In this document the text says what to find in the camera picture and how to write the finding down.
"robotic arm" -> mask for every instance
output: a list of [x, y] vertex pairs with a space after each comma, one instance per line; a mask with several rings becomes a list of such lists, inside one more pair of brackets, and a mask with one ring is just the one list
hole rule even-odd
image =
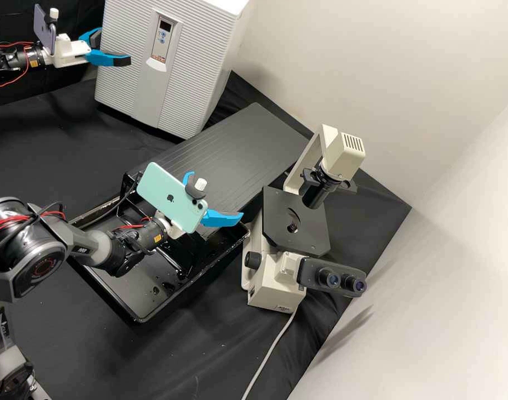
[[102, 29], [97, 28], [71, 41], [66, 33], [57, 33], [59, 10], [45, 14], [39, 4], [34, 7], [33, 30], [39, 41], [0, 43], [0, 82], [10, 83], [28, 71], [50, 65], [55, 68], [91, 63], [99, 66], [125, 67], [131, 64], [126, 54], [104, 53], [99, 50]]
[[[0, 198], [0, 399], [50, 398], [35, 381], [33, 365], [16, 346], [6, 304], [28, 294], [53, 274], [69, 256], [81, 264], [121, 277], [168, 238], [207, 227], [233, 226], [242, 213], [209, 209], [207, 182], [188, 172], [182, 183], [155, 163], [147, 166], [117, 205], [134, 189], [156, 208], [154, 217], [112, 231], [83, 231], [65, 220], [59, 203], [40, 208], [14, 197]], [[103, 213], [105, 217], [116, 207]]]
[[165, 219], [126, 228], [84, 232], [67, 223], [61, 210], [0, 198], [0, 399], [49, 399], [15, 345], [6, 303], [28, 294], [69, 256], [120, 277], [167, 239]]

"black table surface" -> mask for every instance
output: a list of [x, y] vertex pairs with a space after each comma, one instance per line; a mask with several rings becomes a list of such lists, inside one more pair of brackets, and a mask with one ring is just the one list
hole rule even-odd
[[[60, 200], [72, 218], [115, 195], [124, 171], [178, 143], [93, 93], [94, 81], [81, 82], [0, 107], [0, 197]], [[311, 134], [235, 74], [208, 124], [253, 102]], [[363, 171], [355, 181], [357, 195], [326, 201], [326, 257], [368, 273], [410, 207]], [[237, 256], [172, 315], [131, 326], [65, 263], [11, 307], [17, 343], [54, 399], [240, 398], [289, 317], [247, 306], [240, 266]], [[285, 399], [348, 304], [308, 291], [249, 398]]]

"power cord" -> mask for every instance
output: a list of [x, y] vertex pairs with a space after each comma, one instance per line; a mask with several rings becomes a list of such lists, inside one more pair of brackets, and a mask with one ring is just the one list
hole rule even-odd
[[261, 374], [263, 367], [265, 367], [265, 364], [268, 361], [270, 355], [272, 354], [272, 351], [274, 350], [274, 348], [280, 341], [283, 334], [287, 331], [287, 328], [289, 328], [289, 325], [291, 325], [291, 322], [293, 321], [295, 315], [296, 315], [296, 310], [293, 311], [293, 313], [289, 317], [289, 320], [287, 321], [285, 326], [281, 329], [280, 333], [278, 333], [278, 336], [276, 336], [276, 339], [274, 339], [274, 342], [272, 342], [272, 345], [270, 346], [269, 350], [267, 351], [265, 358], [263, 358], [263, 361], [261, 362], [261, 365], [259, 366], [258, 370], [255, 372], [254, 377], [250, 381], [250, 384], [248, 385], [247, 390], [244, 392], [241, 400], [247, 400], [248, 394], [250, 394], [250, 391], [252, 390], [252, 387], [254, 386], [255, 381], [258, 379], [259, 374]]

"white plastic housing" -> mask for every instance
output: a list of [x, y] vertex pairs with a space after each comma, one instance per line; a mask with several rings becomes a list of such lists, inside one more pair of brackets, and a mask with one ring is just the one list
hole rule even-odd
[[129, 67], [99, 67], [95, 98], [182, 138], [199, 133], [224, 90], [249, 0], [106, 0], [100, 49]]

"mint green iphone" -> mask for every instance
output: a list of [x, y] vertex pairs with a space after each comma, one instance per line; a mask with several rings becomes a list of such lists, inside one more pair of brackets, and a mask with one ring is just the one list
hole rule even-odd
[[137, 193], [187, 233], [196, 230], [208, 210], [204, 199], [194, 200], [182, 182], [154, 162], [144, 171]]

